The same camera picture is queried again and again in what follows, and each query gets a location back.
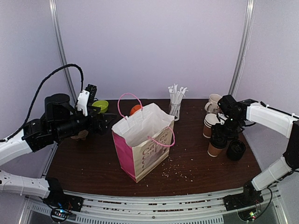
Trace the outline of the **stack of brown paper cups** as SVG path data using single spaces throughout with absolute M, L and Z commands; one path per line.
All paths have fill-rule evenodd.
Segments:
M 212 134 L 212 132 L 211 132 L 212 126 L 219 122 L 220 121 L 218 120 L 216 114 L 213 114 L 213 113 L 207 114 L 204 119 L 203 136 L 206 138 L 210 138 L 211 134 Z

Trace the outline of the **cardboard cup carrier stack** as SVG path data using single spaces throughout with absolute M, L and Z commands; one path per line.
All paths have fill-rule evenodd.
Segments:
M 71 139 L 73 140 L 86 140 L 89 132 L 87 130 L 80 131 L 77 135 L 71 136 Z

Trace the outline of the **brown paper coffee cup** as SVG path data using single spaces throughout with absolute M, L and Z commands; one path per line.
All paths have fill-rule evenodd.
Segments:
M 210 139 L 211 140 L 220 140 L 220 139 L 225 139 L 225 138 L 216 138 L 216 139 Z M 217 149 L 214 148 L 211 143 L 209 143 L 208 145 L 208 150 L 207 153 L 211 156 L 211 157 L 217 157 L 224 149 Z

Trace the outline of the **paper cakes bag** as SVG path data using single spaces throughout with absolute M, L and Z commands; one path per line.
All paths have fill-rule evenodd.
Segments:
M 122 170 L 139 182 L 169 156 L 175 145 L 175 117 L 157 104 L 142 105 L 112 126 L 112 136 Z

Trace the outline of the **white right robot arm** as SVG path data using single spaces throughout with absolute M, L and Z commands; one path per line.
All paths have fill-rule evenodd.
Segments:
M 258 125 L 249 132 L 249 141 L 257 149 L 265 150 L 264 155 L 270 155 L 270 149 L 281 150 L 281 157 L 263 170 L 260 174 L 247 181 L 242 193 L 228 195 L 223 198 L 227 210 L 234 210 L 263 202 L 262 190 L 278 183 L 299 169 L 299 117 L 270 107 L 262 101 L 246 99 L 236 101 L 232 95 L 225 95 L 218 101 L 218 106 L 225 120 L 211 127 L 211 137 L 208 153 L 217 156 L 223 149 L 232 160 L 238 160 L 243 155 L 245 145 L 238 137 L 246 127 Z

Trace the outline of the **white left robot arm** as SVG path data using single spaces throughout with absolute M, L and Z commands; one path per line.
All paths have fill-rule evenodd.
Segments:
M 70 105 L 70 97 L 59 93 L 45 99 L 45 112 L 39 119 L 25 123 L 17 134 L 0 144 L 0 163 L 3 165 L 21 155 L 37 152 L 53 143 L 78 135 L 81 131 L 105 134 L 116 119 L 116 114 L 101 113 L 92 105 L 93 99 L 84 98 L 85 106 L 76 111 Z M 0 190 L 5 193 L 37 196 L 47 204 L 63 207 L 71 199 L 63 192 L 56 178 L 34 179 L 0 173 Z

